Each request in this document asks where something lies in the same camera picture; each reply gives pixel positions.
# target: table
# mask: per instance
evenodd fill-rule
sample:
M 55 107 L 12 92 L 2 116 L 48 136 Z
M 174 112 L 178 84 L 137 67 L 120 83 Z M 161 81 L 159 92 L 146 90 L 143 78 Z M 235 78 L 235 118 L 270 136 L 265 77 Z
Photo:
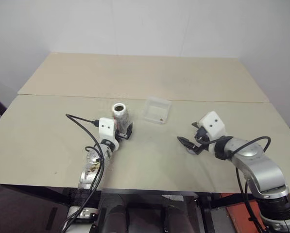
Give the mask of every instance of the table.
M 111 117 L 121 101 L 134 132 L 114 153 L 105 189 L 238 192 L 231 163 L 191 155 L 176 139 L 192 140 L 191 123 L 212 110 L 230 135 L 270 136 L 267 155 L 290 186 L 289 128 L 237 59 L 52 53 L 19 94 L 0 119 L 0 183 L 77 187 L 92 142 L 65 114 Z M 151 95 L 172 100 L 165 125 L 141 117 Z
M 51 53 L 19 94 L 269 102 L 233 58 Z
M 77 187 L 91 139 L 65 113 L 111 117 L 124 102 L 134 132 L 113 155 L 104 188 L 235 193 L 235 168 L 208 152 L 186 152 L 176 136 L 193 139 L 191 123 L 217 111 L 227 131 L 245 139 L 268 135 L 267 155 L 280 165 L 290 186 L 290 131 L 270 103 L 173 101 L 168 121 L 144 121 L 144 100 L 60 96 L 18 96 L 0 120 L 0 183 Z M 88 125 L 97 135 L 97 128 Z

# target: cardboard sheet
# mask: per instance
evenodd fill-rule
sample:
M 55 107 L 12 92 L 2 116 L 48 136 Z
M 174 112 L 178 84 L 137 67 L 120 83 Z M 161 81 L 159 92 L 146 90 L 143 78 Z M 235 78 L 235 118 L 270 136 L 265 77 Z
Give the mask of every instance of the cardboard sheet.
M 144 100 L 29 95 L 18 96 L 0 120 L 0 183 L 77 187 L 84 147 L 93 143 L 65 114 L 111 117 L 118 101 L 127 105 L 134 132 L 113 154 L 105 188 L 239 192 L 230 162 L 208 152 L 191 155 L 176 139 L 193 140 L 191 123 L 211 110 L 230 135 L 247 140 L 270 136 L 266 155 L 282 168 L 290 186 L 290 130 L 270 103 L 173 101 L 167 123 L 157 125 L 141 118 Z M 97 128 L 83 123 L 98 137 Z
M 269 102 L 245 67 L 231 58 L 52 53 L 18 93 Z

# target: black cable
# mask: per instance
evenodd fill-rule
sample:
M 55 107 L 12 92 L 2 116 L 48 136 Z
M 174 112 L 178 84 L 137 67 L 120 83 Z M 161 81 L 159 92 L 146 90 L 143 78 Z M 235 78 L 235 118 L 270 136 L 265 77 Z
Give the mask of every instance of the black cable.
M 87 151 L 87 152 L 90 152 L 91 150 L 95 150 L 96 151 L 96 153 L 99 153 L 98 151 L 97 151 L 97 149 L 95 148 L 95 146 L 86 146 L 85 147 L 85 150 Z
M 218 139 L 216 139 L 216 140 L 212 140 L 212 141 L 208 141 L 208 142 L 206 142 L 206 141 L 202 141 L 202 140 L 199 140 L 199 139 L 195 139 L 198 143 L 200 143 L 200 144 L 203 144 L 203 145 L 208 145 L 208 144 L 212 144 L 212 143 L 215 143 L 215 142 L 222 142 L 222 141 L 225 141 L 225 140 L 229 140 L 229 139 L 231 139 L 231 138 L 233 138 L 232 136 L 222 136 L 221 138 L 218 138 Z
M 254 212 L 249 204 L 249 201 L 247 201 L 245 196 L 244 196 L 243 187 L 242 187 L 240 176 L 239 176 L 239 170 L 237 168 L 236 168 L 236 174 L 237 174 L 238 184 L 239 184 L 239 188 L 240 188 L 240 191 L 242 194 L 243 202 L 245 204 L 245 207 L 247 209 L 248 214 L 250 215 L 250 220 L 254 223 L 258 233 L 262 233 L 263 229 L 262 229 L 258 219 L 256 218 L 256 216 L 255 216 L 255 214 L 254 214 Z
M 249 146 L 250 144 L 253 144 L 253 143 L 255 143 L 256 141 L 259 141 L 259 140 L 262 140 L 262 139 L 267 139 L 267 140 L 268 140 L 268 142 L 267 142 L 265 148 L 263 149 L 263 152 L 266 152 L 266 150 L 268 149 L 268 147 L 269 147 L 269 145 L 270 145 L 270 143 L 271 143 L 271 138 L 268 137 L 268 136 L 262 136 L 262 137 L 255 138 L 254 140 L 249 141 L 248 143 L 245 143 L 243 146 L 240 146 L 239 148 L 237 148 L 235 151 L 233 151 L 233 152 L 231 153 L 231 156 L 235 155 L 235 154 L 238 153 L 240 150 L 242 150 L 243 148 Z
M 92 150 L 95 150 L 95 152 L 98 154 L 98 156 L 100 158 L 99 161 L 101 161 L 102 160 L 102 156 L 100 155 L 100 153 L 98 152 L 98 150 L 96 148 L 92 147 L 92 146 L 86 146 L 85 147 L 85 150 L 87 152 L 89 152 L 90 151 L 89 148 L 92 149 Z M 101 170 L 101 166 L 98 168 L 98 171 L 97 171 L 96 175 L 99 174 L 100 170 Z M 93 186 L 94 186 L 94 182 L 92 182 L 92 184 L 91 184 L 91 186 L 89 188 L 89 191 L 92 191 Z
M 72 117 L 72 118 L 74 118 L 74 119 L 83 120 L 83 121 L 92 123 L 92 120 L 84 119 L 84 118 L 81 118 L 81 117 L 78 117 L 78 116 L 73 116 L 73 115 L 70 115 L 70 114 L 66 114 L 66 116 L 67 115 L 70 116 L 70 117 Z
M 68 117 L 68 119 L 72 120 L 76 125 L 78 125 L 81 129 L 83 129 L 93 139 L 93 141 L 95 142 L 95 145 L 94 146 L 97 146 L 99 151 L 97 151 L 97 149 L 95 149 L 94 147 L 86 147 L 85 150 L 87 150 L 87 148 L 94 149 L 97 152 L 98 156 L 100 157 L 100 163 L 101 163 L 101 165 L 100 165 L 100 167 L 99 167 L 99 169 L 97 171 L 97 174 L 96 174 L 96 176 L 95 176 L 95 178 L 94 178 L 94 180 L 93 180 L 93 182 L 91 184 L 90 190 L 92 189 L 92 187 L 94 186 L 94 183 L 95 183 L 96 179 L 98 178 L 98 180 L 96 182 L 96 186 L 92 189 L 92 191 L 90 192 L 89 196 L 84 201 L 84 203 L 82 204 L 82 206 L 75 213 L 73 213 L 72 215 L 70 215 L 68 218 L 65 219 L 65 221 L 63 222 L 63 224 L 62 224 L 62 226 L 60 228 L 60 232 L 61 233 L 65 233 L 66 232 L 66 230 L 69 228 L 69 226 L 76 220 L 78 214 L 80 214 L 81 211 L 84 209 L 84 207 L 87 204 L 87 202 L 93 196 L 94 192 L 96 191 L 98 185 L 101 182 L 101 179 L 102 179 L 102 176 L 103 176 L 103 172 L 104 172 L 104 166 L 105 166 L 102 149 L 101 149 L 98 141 L 96 140 L 96 138 L 93 136 L 93 134 L 91 134 L 91 132 L 86 127 L 84 127 L 82 124 L 80 124 L 75 119 L 83 120 L 83 121 L 90 122 L 90 123 L 93 123 L 94 121 L 87 120 L 87 119 L 80 118 L 80 117 L 73 116 L 73 115 L 69 115 L 69 114 L 66 114 L 66 116 Z
M 238 153 L 243 148 L 255 143 L 256 141 L 262 140 L 262 139 L 267 139 L 268 140 L 266 146 L 263 149 L 263 151 L 266 152 L 266 150 L 268 149 L 268 147 L 269 147 L 269 145 L 271 143 L 271 138 L 268 137 L 268 136 L 262 136 L 262 137 L 255 138 L 254 140 L 249 141 L 248 143 L 244 144 L 243 146 L 237 148 L 235 151 L 233 151 L 231 153 L 231 156 L 233 156 L 234 154 Z M 252 210 L 252 207 L 251 207 L 251 205 L 249 203 L 248 195 L 247 195 L 247 188 L 248 188 L 247 182 L 245 183 L 245 193 L 243 192 L 243 187 L 242 187 L 242 184 L 241 184 L 241 180 L 240 180 L 240 176 L 239 176 L 239 169 L 238 168 L 236 168 L 236 174 L 237 174 L 237 180 L 238 180 L 239 188 L 240 188 L 240 191 L 241 191 L 241 194 L 242 194 L 243 202 L 244 202 L 244 204 L 246 206 L 247 212 L 250 215 L 250 220 L 255 224 L 256 229 L 257 229 L 257 231 L 259 233 L 266 232 L 265 230 L 263 230 L 261 224 L 259 223 L 258 219 L 256 218 L 256 215 L 254 214 L 254 212 Z
M 70 114 L 66 114 L 66 116 L 68 117 L 68 119 L 72 120 L 76 125 L 78 125 L 81 129 L 83 129 L 93 139 L 93 141 L 95 142 L 98 150 L 100 151 L 100 154 L 103 156 L 101 146 L 98 143 L 98 141 L 96 140 L 96 138 L 93 136 L 93 134 L 91 134 L 91 132 L 89 130 L 87 130 L 86 127 L 84 127 L 82 124 L 80 124 L 75 119 L 84 120 L 86 122 L 91 122 L 91 121 L 90 120 L 87 120 L 87 119 L 83 119 L 83 118 L 77 117 L 77 116 L 73 116 L 73 115 L 70 115 Z
M 102 169 L 101 169 L 101 173 L 100 175 L 98 176 L 98 180 L 97 180 L 97 183 L 96 183 L 96 186 L 93 188 L 92 192 L 90 193 L 90 195 L 87 197 L 87 199 L 85 200 L 85 202 L 82 204 L 82 206 L 74 213 L 72 214 L 71 216 L 69 216 L 64 224 L 67 222 L 67 225 L 64 229 L 61 230 L 61 233 L 65 233 L 67 231 L 67 229 L 71 226 L 71 224 L 76 220 L 77 216 L 82 212 L 82 210 L 85 208 L 85 205 L 88 203 L 88 201 L 91 199 L 91 197 L 93 196 L 94 192 L 96 191 L 98 185 L 100 184 L 101 182 L 101 179 L 102 179 L 102 175 L 103 175 L 103 172 L 104 172 L 104 162 L 102 161 L 101 163 L 102 165 Z
M 123 205 L 126 206 L 125 201 L 123 200 L 123 197 L 121 197 L 121 195 L 119 193 L 118 193 L 118 196 L 121 198 Z

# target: clear plastic container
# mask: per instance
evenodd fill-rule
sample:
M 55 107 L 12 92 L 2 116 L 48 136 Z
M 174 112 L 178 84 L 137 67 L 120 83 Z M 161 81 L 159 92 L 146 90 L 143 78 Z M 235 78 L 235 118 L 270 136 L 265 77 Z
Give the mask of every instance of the clear plastic container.
M 148 97 L 143 111 L 145 120 L 165 124 L 171 108 L 171 101 L 156 97 Z

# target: red surface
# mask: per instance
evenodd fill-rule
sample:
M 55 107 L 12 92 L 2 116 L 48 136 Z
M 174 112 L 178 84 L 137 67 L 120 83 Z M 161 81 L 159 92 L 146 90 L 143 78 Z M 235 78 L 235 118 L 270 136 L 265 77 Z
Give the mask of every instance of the red surface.
M 222 197 L 227 197 L 229 195 L 231 194 L 222 193 Z M 260 215 L 259 215 L 259 208 L 256 201 L 251 201 L 250 204 L 251 204 L 254 214 L 256 215 L 259 222 L 263 226 Z M 244 204 L 227 207 L 227 210 L 229 212 L 229 215 L 238 233 L 258 233 L 253 222 L 250 222 L 248 220 L 249 214 Z

